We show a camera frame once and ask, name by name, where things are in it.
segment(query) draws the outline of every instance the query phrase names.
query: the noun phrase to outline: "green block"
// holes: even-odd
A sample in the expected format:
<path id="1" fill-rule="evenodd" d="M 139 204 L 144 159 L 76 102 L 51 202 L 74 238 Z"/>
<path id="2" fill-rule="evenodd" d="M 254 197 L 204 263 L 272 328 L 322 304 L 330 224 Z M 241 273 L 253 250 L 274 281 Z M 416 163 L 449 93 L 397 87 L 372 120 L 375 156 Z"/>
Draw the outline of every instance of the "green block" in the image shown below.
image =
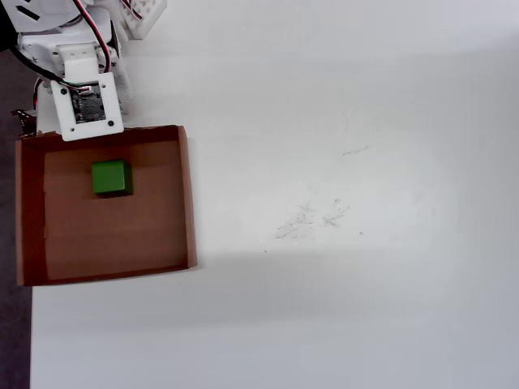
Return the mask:
<path id="1" fill-rule="evenodd" d="M 130 164 L 124 160 L 94 162 L 92 185 L 96 195 L 132 195 L 133 179 Z"/>

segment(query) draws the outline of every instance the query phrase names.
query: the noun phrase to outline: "wire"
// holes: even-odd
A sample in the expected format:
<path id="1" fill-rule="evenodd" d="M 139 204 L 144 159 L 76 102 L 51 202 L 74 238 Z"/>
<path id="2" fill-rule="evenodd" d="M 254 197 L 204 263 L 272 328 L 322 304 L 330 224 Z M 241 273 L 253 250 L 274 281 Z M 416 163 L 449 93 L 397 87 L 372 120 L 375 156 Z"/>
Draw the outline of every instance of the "wire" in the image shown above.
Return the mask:
<path id="1" fill-rule="evenodd" d="M 120 0 L 122 4 L 131 12 L 131 14 L 137 19 L 142 20 L 143 17 L 135 10 L 135 8 L 131 5 L 131 0 Z"/>
<path id="2" fill-rule="evenodd" d="M 23 54 L 21 54 L 21 52 L 18 50 L 18 48 L 16 46 L 10 47 L 10 50 L 20 62 L 22 62 L 26 67 L 28 67 L 32 71 L 35 71 L 37 74 L 42 75 L 47 79 L 52 79 L 52 80 L 60 83 L 61 85 L 65 85 L 72 89 L 79 89 L 79 90 L 84 89 L 77 83 L 70 83 L 68 81 L 65 81 L 64 79 L 62 79 L 61 77 L 59 77 L 55 73 L 53 73 L 52 71 L 48 71 L 48 70 L 44 69 L 43 67 L 39 67 L 36 63 L 34 63 L 29 58 L 27 58 Z"/>
<path id="3" fill-rule="evenodd" d="M 32 94 L 32 106 L 34 107 L 34 109 L 36 109 L 36 105 L 38 104 L 38 87 L 41 83 L 43 83 L 43 79 L 41 79 L 40 77 L 38 77 L 36 82 L 34 83 L 34 93 Z"/>
<path id="4" fill-rule="evenodd" d="M 103 37 L 99 33 L 99 30 L 97 30 L 97 26 L 88 14 L 87 10 L 84 9 L 83 4 L 81 4 L 80 0 L 72 0 L 72 2 L 75 4 L 75 7 L 78 9 L 79 13 L 83 16 L 83 19 L 92 29 L 92 32 L 96 36 L 97 41 L 99 42 L 99 46 L 103 50 L 103 54 L 105 55 L 106 65 L 105 65 L 105 73 L 108 73 L 110 70 L 110 52 L 108 50 L 108 46 L 106 45 L 105 41 L 103 41 Z"/>

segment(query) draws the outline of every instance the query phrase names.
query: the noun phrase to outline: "cardboard box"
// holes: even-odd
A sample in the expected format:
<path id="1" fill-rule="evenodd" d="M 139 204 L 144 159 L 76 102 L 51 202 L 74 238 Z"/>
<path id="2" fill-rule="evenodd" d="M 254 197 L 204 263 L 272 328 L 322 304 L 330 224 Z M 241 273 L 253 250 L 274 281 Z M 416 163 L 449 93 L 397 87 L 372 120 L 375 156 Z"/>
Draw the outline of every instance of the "cardboard box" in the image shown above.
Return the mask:
<path id="1" fill-rule="evenodd" d="M 131 164 L 134 194 L 92 190 L 92 162 Z M 125 130 L 64 142 L 55 133 L 16 145 L 18 282 L 65 284 L 196 265 L 186 132 Z"/>

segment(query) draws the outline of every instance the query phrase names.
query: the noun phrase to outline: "white robot part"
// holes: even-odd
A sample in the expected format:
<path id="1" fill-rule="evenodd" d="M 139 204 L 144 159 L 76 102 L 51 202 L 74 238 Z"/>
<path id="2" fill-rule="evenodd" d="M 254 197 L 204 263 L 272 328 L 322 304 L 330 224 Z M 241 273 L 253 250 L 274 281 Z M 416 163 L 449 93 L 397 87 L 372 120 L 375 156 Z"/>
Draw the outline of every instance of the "white robot part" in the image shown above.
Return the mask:
<path id="1" fill-rule="evenodd" d="M 79 15 L 71 0 L 6 0 L 2 3 L 17 32 L 50 30 Z"/>
<path id="2" fill-rule="evenodd" d="M 131 9 L 121 3 L 121 13 L 134 39 L 144 39 L 167 6 L 166 0 L 128 0 Z"/>
<path id="3" fill-rule="evenodd" d="M 167 0 L 0 1 L 19 33 L 11 50 L 50 85 L 63 139 L 122 132 L 131 89 L 118 35 L 143 39 Z"/>
<path id="4" fill-rule="evenodd" d="M 65 76 L 81 85 L 81 89 L 73 89 L 56 81 L 50 83 L 63 140 L 123 132 L 114 75 L 99 73 L 94 45 L 64 45 L 59 50 L 65 62 Z"/>

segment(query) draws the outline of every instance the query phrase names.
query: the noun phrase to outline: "white table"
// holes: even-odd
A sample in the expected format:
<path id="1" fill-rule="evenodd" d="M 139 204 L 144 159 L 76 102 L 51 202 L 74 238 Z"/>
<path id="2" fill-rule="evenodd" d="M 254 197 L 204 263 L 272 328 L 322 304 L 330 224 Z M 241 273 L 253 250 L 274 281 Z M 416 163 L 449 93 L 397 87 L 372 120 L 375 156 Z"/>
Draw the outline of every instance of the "white table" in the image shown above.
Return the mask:
<path id="1" fill-rule="evenodd" d="M 186 127 L 199 266 L 34 288 L 32 388 L 517 387 L 518 47 L 516 0 L 170 2 L 127 125 Z"/>

